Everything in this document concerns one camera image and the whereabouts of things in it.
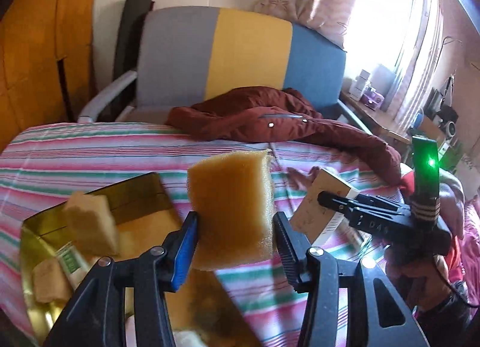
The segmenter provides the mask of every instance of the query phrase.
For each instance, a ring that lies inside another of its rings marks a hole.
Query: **beige sponge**
[[[57,258],[38,263],[32,271],[35,300],[46,304],[52,301],[68,301],[71,287]]]
[[[107,197],[75,192],[63,212],[79,250],[98,256],[118,253],[118,231]]]
[[[189,168],[187,181],[199,214],[194,268],[219,270],[272,258],[275,208],[268,150],[206,158]]]

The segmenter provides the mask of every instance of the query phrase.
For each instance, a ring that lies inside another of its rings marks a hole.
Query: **chair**
[[[345,51],[304,26],[217,7],[172,7],[145,18],[136,70],[99,92],[78,122],[95,122],[136,81],[135,103],[116,121],[163,124],[172,107],[191,106],[241,86],[292,87],[326,118],[368,128],[338,99]]]

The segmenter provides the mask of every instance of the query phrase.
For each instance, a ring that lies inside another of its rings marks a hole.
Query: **maroon jacket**
[[[400,182],[400,155],[376,136],[329,119],[294,89],[241,87],[192,107],[175,107],[166,122],[193,138],[241,142],[301,141],[358,156],[390,185]]]

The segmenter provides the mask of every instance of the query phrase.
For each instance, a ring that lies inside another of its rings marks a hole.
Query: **armrest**
[[[349,120],[349,122],[352,122],[352,125],[354,127],[357,127],[358,129],[360,130],[363,130],[365,133],[367,134],[372,134],[372,132],[370,131],[370,129],[368,129],[368,127],[365,126],[365,124],[363,122],[361,122],[361,120],[359,119],[359,117],[357,117],[353,112],[352,110],[350,110],[346,105],[345,103],[343,103],[340,99],[337,101],[338,103],[338,107],[340,108],[340,110],[342,111],[342,114],[346,117],[347,120]]]
[[[116,98],[124,89],[126,89],[137,78],[136,71],[125,72],[118,79],[101,90],[97,96],[89,101],[78,116],[77,122],[85,124],[95,122],[102,110]]]

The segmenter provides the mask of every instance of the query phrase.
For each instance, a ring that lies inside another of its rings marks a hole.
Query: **striped tablecloth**
[[[399,201],[398,189],[388,187],[369,167],[336,149],[298,142],[242,144],[198,142],[168,126],[139,123],[56,124],[21,133],[0,157],[0,305],[28,336],[32,327],[23,302],[19,272],[22,221],[65,201],[75,190],[92,191],[140,174],[156,171],[175,208],[185,217],[187,168],[218,153],[234,150],[273,151],[275,205],[288,217],[305,192],[289,187],[286,171],[308,172],[312,166],[334,167],[343,179],[364,193]],[[355,251],[335,234],[325,248],[338,258]],[[375,255],[379,261],[380,254]],[[288,285],[278,256],[271,261],[222,270],[219,280],[265,346],[294,346],[302,324],[306,295]],[[346,291],[340,292],[337,345],[345,344]]]

